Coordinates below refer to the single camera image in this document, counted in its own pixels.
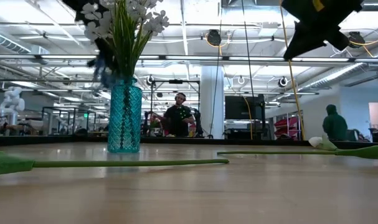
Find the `red bin rack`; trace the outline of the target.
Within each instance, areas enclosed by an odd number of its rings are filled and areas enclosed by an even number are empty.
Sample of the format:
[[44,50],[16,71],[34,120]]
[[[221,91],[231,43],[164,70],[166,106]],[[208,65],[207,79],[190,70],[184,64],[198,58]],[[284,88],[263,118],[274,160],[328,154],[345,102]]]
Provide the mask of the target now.
[[284,117],[274,124],[274,135],[277,139],[301,139],[301,127],[297,116]]

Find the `teal glass vase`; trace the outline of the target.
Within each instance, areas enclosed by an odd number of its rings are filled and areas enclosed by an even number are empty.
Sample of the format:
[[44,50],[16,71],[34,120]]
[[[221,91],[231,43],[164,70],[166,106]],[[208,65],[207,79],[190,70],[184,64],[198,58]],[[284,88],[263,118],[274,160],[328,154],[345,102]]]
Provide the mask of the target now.
[[142,89],[136,79],[119,80],[111,89],[108,151],[136,153],[141,139]]

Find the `white robot figure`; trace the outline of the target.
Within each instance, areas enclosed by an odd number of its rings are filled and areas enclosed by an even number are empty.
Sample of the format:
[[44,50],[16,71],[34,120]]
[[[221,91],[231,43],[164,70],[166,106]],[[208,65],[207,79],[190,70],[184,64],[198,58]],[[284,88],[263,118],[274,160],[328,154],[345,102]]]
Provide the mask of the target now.
[[22,88],[11,86],[4,92],[4,99],[0,104],[0,118],[8,125],[16,125],[19,112],[25,110],[25,101],[21,98]]

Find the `long green stem with leaf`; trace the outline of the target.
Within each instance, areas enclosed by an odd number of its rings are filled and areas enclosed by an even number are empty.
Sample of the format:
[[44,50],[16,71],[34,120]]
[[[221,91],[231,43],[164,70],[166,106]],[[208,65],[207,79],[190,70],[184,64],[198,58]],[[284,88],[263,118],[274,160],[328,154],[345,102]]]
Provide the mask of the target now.
[[228,159],[196,159],[179,161],[35,161],[0,152],[0,175],[28,172],[33,168],[82,168],[82,167],[150,167],[185,166],[198,164],[228,164]]

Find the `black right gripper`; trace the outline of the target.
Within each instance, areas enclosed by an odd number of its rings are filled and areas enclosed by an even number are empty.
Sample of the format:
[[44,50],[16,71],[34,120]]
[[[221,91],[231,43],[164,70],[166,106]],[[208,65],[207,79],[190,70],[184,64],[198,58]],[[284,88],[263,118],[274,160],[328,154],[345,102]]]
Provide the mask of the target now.
[[[319,12],[311,0],[283,0],[281,6],[306,26],[338,26],[353,11],[362,10],[363,0],[323,0],[323,3],[325,8]],[[328,30],[327,41],[338,50],[344,50],[349,45],[349,39],[340,32],[340,27]],[[291,60],[325,46],[323,39],[314,38],[306,29],[296,28],[283,58]]]

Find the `person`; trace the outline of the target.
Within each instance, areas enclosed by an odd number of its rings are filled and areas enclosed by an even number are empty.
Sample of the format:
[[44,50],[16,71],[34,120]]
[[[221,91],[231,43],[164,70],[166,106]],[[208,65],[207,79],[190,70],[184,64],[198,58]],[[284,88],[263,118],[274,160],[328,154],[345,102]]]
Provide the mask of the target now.
[[327,116],[323,120],[323,131],[328,139],[333,141],[345,141],[347,139],[346,120],[338,114],[335,105],[326,107]]
[[169,107],[163,115],[168,122],[168,134],[175,137],[188,137],[189,124],[194,123],[194,117],[189,107],[184,106],[186,96],[178,93],[175,96],[175,104]]

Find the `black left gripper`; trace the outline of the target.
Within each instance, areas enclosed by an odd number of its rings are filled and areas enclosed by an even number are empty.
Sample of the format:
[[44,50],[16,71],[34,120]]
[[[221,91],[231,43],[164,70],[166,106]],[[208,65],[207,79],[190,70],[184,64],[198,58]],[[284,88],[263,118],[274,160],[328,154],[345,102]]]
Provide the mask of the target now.
[[115,69],[113,51],[104,39],[95,40],[99,53],[95,59],[95,73],[103,73],[106,68]]

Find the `blue artificial flower bunch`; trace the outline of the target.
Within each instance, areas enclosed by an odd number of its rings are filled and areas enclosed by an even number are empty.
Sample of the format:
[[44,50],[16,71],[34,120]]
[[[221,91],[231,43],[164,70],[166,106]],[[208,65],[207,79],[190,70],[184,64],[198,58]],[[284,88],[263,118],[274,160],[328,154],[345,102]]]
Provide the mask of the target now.
[[103,88],[112,89],[116,81],[112,70],[106,64],[106,56],[104,54],[99,54],[95,59],[88,61],[87,67],[94,68],[93,81],[99,81]]

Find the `black monitor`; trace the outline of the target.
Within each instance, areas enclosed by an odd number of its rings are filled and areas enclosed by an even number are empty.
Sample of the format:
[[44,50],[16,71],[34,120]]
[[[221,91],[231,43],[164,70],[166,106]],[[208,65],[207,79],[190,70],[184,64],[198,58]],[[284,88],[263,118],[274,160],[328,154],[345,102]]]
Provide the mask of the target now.
[[225,119],[265,119],[264,96],[226,96]]

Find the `white building column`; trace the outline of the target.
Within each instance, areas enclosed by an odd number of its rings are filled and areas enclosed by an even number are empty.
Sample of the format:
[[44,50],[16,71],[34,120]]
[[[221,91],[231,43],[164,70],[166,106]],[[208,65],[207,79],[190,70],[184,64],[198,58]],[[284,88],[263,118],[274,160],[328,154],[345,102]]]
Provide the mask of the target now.
[[201,124],[206,135],[222,139],[224,132],[224,73],[218,66],[203,66],[200,80]]

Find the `white artificial flower bunch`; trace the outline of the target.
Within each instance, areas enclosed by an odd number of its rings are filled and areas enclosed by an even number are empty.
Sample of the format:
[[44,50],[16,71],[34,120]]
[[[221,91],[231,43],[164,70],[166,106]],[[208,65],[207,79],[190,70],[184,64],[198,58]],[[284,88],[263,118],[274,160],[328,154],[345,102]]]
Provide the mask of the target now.
[[166,11],[154,11],[159,2],[163,0],[121,0],[118,9],[123,32],[120,72],[126,78],[133,76],[136,63],[148,41],[169,26]]
[[117,55],[122,50],[115,44],[113,36],[115,16],[120,0],[82,0],[77,9],[77,18],[85,24],[84,34],[98,49],[96,59],[88,63],[95,67],[96,75],[103,75],[107,70],[115,79],[128,79],[133,76],[131,64],[123,65]]

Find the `black frame stand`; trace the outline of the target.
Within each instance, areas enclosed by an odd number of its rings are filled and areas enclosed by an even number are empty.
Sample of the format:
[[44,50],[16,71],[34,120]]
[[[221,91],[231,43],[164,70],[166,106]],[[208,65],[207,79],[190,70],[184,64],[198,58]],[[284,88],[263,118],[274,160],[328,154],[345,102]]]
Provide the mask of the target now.
[[[153,103],[154,103],[154,99],[153,99],[153,95],[155,92],[157,92],[158,88],[161,87],[163,85],[163,83],[165,83],[166,81],[162,81],[162,80],[151,80],[151,84],[150,84],[150,87],[151,87],[151,91],[150,91],[150,96],[151,96],[151,99],[150,99],[150,111],[149,112],[146,112],[145,114],[145,118],[148,119],[150,116],[152,115],[155,115],[158,117],[159,120],[162,120],[162,117],[160,117],[158,114],[156,114],[154,111],[153,111]],[[184,84],[184,83],[188,83],[189,86],[191,86],[191,83],[196,83],[198,85],[198,90],[196,91],[196,93],[198,94],[198,105],[197,107],[200,106],[200,81],[189,81],[189,80],[179,80],[179,79],[173,79],[173,80],[168,80],[168,83],[169,84],[177,84],[177,85],[181,85],[181,84]],[[194,135],[194,138],[204,138],[203,134],[204,134],[204,130],[202,128],[202,125],[201,125],[201,113],[198,109],[195,109],[193,107],[185,107],[185,111],[186,112],[190,112],[190,114],[192,115],[192,117],[194,118],[194,123],[196,124],[196,132],[195,132],[195,135]]]

